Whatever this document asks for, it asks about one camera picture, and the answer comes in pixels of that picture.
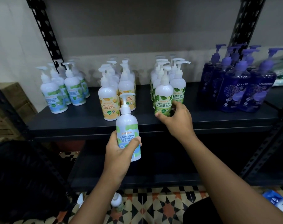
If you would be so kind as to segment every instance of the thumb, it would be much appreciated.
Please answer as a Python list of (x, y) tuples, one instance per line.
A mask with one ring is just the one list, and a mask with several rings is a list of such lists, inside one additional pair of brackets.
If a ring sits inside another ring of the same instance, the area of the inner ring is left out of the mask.
[(165, 115), (163, 115), (160, 112), (155, 113), (155, 116), (157, 117), (157, 119), (159, 119), (164, 124), (166, 124), (166, 120), (169, 118), (169, 117), (166, 117)]
[(142, 139), (140, 136), (137, 136), (136, 138), (131, 139), (129, 144), (124, 148), (124, 153), (126, 153), (131, 158), (136, 147), (139, 146), (141, 140)]

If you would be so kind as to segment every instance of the hand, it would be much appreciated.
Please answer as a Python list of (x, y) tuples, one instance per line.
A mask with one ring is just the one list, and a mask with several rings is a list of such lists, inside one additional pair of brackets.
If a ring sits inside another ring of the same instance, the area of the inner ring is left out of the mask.
[(176, 109), (173, 117), (166, 117), (162, 113), (156, 113), (155, 116), (167, 126), (171, 135), (182, 142), (182, 140), (195, 135), (191, 114), (180, 102), (173, 101), (173, 107)]
[(121, 149), (118, 146), (117, 132), (113, 131), (111, 133), (110, 139), (106, 145), (102, 175), (112, 180), (112, 183), (116, 184), (118, 188), (128, 171), (134, 150), (138, 145), (142, 146), (141, 140), (141, 137), (137, 136), (131, 139), (125, 148)]

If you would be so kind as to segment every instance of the patterned tile floor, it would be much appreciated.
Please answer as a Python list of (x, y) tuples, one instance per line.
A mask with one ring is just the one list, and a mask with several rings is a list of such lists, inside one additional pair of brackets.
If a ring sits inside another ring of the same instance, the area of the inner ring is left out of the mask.
[[(62, 157), (75, 159), (78, 153), (62, 153)], [(257, 192), (263, 193), (269, 189), (278, 192), (283, 196), (283, 190), (280, 187), (263, 188), (253, 187)], [(104, 224), (179, 224), (182, 223), (183, 214), (186, 209), (207, 196), (203, 186), (179, 186), (163, 188), (145, 188), (145, 189), (126, 189), (118, 190), (122, 195), (124, 209), (117, 213), (111, 207), (107, 208)], [(61, 212), (57, 218), (51, 217), (41, 221), (36, 219), (20, 220), (14, 224), (67, 224), (78, 211), (79, 206), (76, 204), (69, 217), (64, 217), (68, 212)]]

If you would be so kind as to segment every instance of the wall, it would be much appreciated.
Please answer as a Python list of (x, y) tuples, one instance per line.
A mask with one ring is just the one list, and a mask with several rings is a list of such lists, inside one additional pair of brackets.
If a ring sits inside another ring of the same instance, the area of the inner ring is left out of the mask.
[[(192, 62), (185, 80), (199, 81), (215, 44), (229, 42), (240, 7), (240, 0), (44, 1), (64, 59), (80, 58), (89, 86), (99, 86), (98, 68), (110, 56), (129, 56), (137, 82), (148, 84), (154, 56), (171, 53)], [(283, 46), (283, 0), (266, 1), (251, 44), (265, 46), (257, 60)], [(18, 81), (40, 111), (46, 102), (34, 67), (50, 61), (26, 1), (0, 0), (0, 82)]]

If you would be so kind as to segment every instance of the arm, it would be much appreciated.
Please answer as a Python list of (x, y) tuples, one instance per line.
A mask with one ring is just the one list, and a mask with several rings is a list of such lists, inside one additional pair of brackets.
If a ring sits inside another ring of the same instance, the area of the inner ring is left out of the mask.
[(178, 139), (194, 163), (211, 200), (224, 223), (283, 223), (283, 212), (228, 168), (196, 137), (191, 114), (174, 101), (173, 117), (156, 113)]
[(112, 132), (106, 146), (103, 173), (89, 195), (69, 224), (103, 223), (107, 208), (117, 189), (125, 177), (134, 150), (140, 144), (141, 138), (133, 138), (128, 146), (120, 149), (117, 143), (117, 133)]

